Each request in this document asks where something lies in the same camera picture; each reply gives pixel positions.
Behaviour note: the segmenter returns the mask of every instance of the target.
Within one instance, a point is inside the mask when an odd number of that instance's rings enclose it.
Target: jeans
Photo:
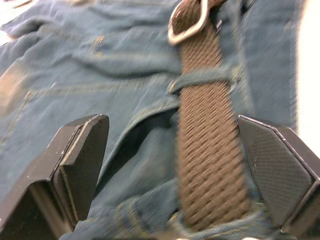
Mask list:
[[[203,232],[182,221],[175,179],[180,101],[170,89],[184,83],[179,48],[167,42],[177,4],[40,0],[2,26],[15,40],[0,47],[0,203],[60,126],[106,114],[109,138],[88,219],[61,240],[148,237],[168,228],[194,240],[288,238],[273,226],[249,174],[251,215]],[[296,128],[302,4],[228,0],[221,7],[223,64],[241,76],[232,91],[236,114]]]

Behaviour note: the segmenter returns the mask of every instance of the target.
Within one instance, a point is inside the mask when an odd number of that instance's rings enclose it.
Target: denim fabric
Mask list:
[[[175,87],[192,84],[179,78],[179,48],[167,43],[177,3],[41,0],[2,27],[16,40],[0,47],[0,203],[60,126],[100,113],[110,117],[110,132],[96,195],[88,219],[62,240],[147,237],[170,227],[195,240],[284,237],[275,234],[263,207],[200,233],[183,225],[183,213],[175,214],[180,104]],[[237,114],[295,127],[295,44],[302,4],[228,0],[220,9],[224,66],[237,69],[232,91]],[[256,202],[254,185],[250,191]]]

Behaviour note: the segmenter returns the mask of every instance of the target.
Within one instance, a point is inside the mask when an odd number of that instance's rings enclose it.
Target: woven belt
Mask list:
[[[184,0],[173,12],[168,39],[181,43],[182,73],[222,62],[217,28],[208,9],[224,0]],[[178,194],[185,222],[195,231],[242,218],[250,209],[243,156],[227,82],[181,90]]]

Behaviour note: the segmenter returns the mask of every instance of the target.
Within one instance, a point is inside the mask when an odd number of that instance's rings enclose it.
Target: blue denim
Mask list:
[[[179,77],[179,48],[167,42],[177,4],[41,0],[2,26],[15,40],[0,47],[0,203],[60,126],[99,113],[109,116],[110,132],[96,195],[88,219],[61,240],[168,229],[193,240],[288,238],[273,226],[249,174],[251,215],[190,231],[178,212],[175,137],[179,89],[210,81],[208,73],[234,83],[236,114],[296,127],[303,1],[228,0],[218,13],[223,67],[198,72],[194,81]]]

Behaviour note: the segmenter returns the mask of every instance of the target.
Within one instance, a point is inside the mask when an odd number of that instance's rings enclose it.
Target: black plastic piece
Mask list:
[[[237,124],[274,223],[299,239],[320,239],[320,159],[287,126],[242,115]]]
[[[57,240],[85,220],[109,133],[109,118],[92,115],[61,127],[0,206],[1,240]]]

